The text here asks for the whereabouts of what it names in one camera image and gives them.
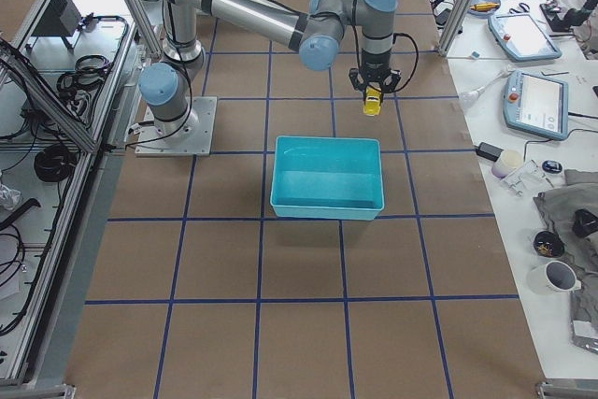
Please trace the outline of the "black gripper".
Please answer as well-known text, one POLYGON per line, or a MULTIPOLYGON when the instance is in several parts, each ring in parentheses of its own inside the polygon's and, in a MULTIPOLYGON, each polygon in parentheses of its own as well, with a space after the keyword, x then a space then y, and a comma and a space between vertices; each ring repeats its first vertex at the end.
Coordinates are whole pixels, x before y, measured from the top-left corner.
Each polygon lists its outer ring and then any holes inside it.
POLYGON ((390 55, 363 55, 357 68, 349 70, 353 89, 365 93, 368 87, 382 93, 394 93, 401 80, 401 72, 390 68, 390 55))

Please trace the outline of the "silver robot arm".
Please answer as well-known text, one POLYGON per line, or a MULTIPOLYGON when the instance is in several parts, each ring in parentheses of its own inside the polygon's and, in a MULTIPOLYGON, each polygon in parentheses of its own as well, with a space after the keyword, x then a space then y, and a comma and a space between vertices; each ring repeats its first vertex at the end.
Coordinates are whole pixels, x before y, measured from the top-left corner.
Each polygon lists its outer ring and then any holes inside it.
POLYGON ((204 13, 287 46, 313 71, 329 69, 348 28, 354 32, 357 65, 350 69, 364 111, 379 107, 399 89, 401 74, 391 68, 398 0, 310 0, 307 12, 275 0, 162 0, 166 31, 164 56, 181 64, 201 61, 196 16, 204 13))

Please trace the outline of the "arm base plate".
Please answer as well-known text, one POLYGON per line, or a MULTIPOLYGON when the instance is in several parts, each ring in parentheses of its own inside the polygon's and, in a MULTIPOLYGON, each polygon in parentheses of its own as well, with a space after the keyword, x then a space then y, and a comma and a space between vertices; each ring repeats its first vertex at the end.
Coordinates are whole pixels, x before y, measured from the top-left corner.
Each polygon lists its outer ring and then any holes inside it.
POLYGON ((211 151, 218 98, 195 96, 191 101, 191 115, 183 115, 172 122, 154 120, 146 107, 144 120, 153 121, 140 131, 141 144, 135 146, 140 157, 208 156, 211 151))

